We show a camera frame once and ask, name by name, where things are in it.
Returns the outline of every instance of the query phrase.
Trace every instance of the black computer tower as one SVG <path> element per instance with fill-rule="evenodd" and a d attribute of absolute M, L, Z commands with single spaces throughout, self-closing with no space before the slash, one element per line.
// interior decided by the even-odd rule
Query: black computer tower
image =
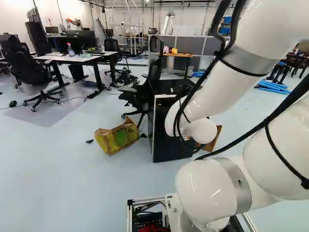
<path fill-rule="evenodd" d="M 25 25 L 37 55 L 40 57 L 46 53 L 51 53 L 51 45 L 48 43 L 45 31 L 40 24 L 38 22 L 26 22 Z"/>

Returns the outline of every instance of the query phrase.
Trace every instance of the wheeled chair base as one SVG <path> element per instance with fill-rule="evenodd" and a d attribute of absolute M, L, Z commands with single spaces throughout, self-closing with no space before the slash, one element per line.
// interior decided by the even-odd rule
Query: wheeled chair base
<path fill-rule="evenodd" d="M 54 100 L 57 104 L 61 104 L 61 101 L 59 98 L 54 98 L 52 97 L 52 95 L 56 95 L 59 94 L 60 96 L 63 95 L 62 91 L 59 92 L 53 92 L 53 93 L 44 93 L 42 90 L 40 91 L 40 94 L 38 96 L 35 96 L 34 98 L 28 99 L 28 100 L 24 100 L 23 102 L 23 106 L 27 106 L 28 102 L 37 100 L 37 102 L 33 105 L 31 111 L 32 112 L 36 112 L 36 107 L 43 101 L 43 100 L 47 100 L 47 99 L 51 99 Z"/>

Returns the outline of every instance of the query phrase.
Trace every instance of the red object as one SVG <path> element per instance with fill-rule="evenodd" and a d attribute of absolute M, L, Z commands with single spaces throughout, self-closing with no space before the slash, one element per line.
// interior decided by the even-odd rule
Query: red object
<path fill-rule="evenodd" d="M 160 227 L 156 228 L 153 224 L 139 229 L 139 232 L 170 232 L 170 230 Z"/>

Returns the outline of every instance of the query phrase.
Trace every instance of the blue container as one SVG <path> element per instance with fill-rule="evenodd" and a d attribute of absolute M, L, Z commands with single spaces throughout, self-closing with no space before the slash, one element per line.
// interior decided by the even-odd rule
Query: blue container
<path fill-rule="evenodd" d="M 229 17 L 224 17 L 224 23 L 231 23 L 232 22 L 232 16 L 229 16 Z"/>
<path fill-rule="evenodd" d="M 229 34 L 230 33 L 230 28 L 220 28 L 219 33 L 221 33 L 221 34 Z"/>

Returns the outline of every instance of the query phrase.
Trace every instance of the white desk top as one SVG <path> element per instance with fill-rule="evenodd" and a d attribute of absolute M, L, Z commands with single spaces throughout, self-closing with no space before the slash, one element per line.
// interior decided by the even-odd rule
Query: white desk top
<path fill-rule="evenodd" d="M 35 57 L 34 59 L 44 59 L 44 60 L 57 60 L 57 61 L 66 61 L 66 62 L 86 62 L 86 61 L 90 61 L 92 59 L 96 59 L 98 57 L 107 57 L 110 56 L 112 54 L 115 54 L 117 52 L 105 52 L 105 54 L 91 54 L 90 58 L 86 58 L 86 57 L 79 57 L 78 55 L 74 56 L 74 57 L 69 57 L 69 55 L 65 55 L 62 57 L 57 57 L 57 56 L 49 56 L 49 55 L 45 55 L 42 57 Z"/>

